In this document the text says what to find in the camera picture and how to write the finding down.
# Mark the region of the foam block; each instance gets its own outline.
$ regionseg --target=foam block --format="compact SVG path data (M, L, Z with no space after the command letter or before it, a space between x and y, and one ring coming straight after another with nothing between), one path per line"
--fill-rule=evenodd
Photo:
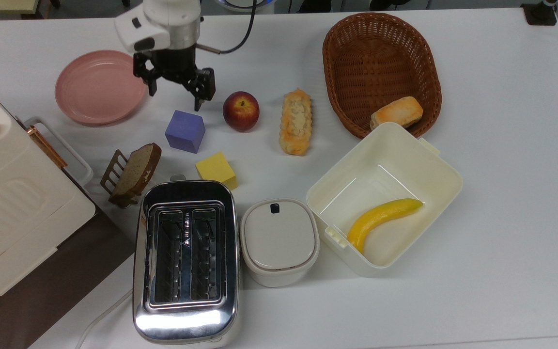
M198 163L195 163L197 173L201 179L211 179L221 182L230 190L234 190L238 186L236 175L225 159L223 152L218 152L211 157L207 157Z
M175 111L165 131L165 137L172 148L197 154L204 133L206 127L201 116Z

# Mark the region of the white cable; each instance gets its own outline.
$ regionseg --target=white cable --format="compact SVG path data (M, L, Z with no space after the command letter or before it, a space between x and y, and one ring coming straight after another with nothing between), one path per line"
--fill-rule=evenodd
M89 334L89 332L92 330L92 327L94 327L96 323L99 323L103 318L105 318L105 316L109 315L112 311L114 311L115 308L117 308L120 304L122 304L122 302L124 302L127 298L129 298L131 294L133 294L133 289L130 289L130 291L128 291L124 296L122 296L122 298L120 298L114 305L111 305L111 308L107 309L104 313L100 314L94 321L92 321L87 326L85 332L83 332L81 338L79 338L79 342L77 342L77 346L75 347L75 349L80 349L81 345L83 345L83 342L85 341L85 338L87 337L87 334Z

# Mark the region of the brown floor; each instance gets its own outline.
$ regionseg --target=brown floor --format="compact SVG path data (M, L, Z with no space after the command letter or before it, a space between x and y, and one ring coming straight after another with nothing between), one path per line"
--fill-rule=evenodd
M99 212L0 296L0 349L29 347L133 251L133 242Z

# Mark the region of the purple cube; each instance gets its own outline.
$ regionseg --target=purple cube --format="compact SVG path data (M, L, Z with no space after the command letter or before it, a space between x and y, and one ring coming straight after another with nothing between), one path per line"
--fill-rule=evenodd
M175 111L165 131L169 146L196 153L202 143L206 127L199 115Z

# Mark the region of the red apple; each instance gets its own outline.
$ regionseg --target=red apple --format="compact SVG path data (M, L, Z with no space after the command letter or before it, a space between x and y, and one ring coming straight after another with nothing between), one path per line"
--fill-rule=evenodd
M237 91L223 103L223 118L234 130L245 132L260 118L260 106L250 93Z

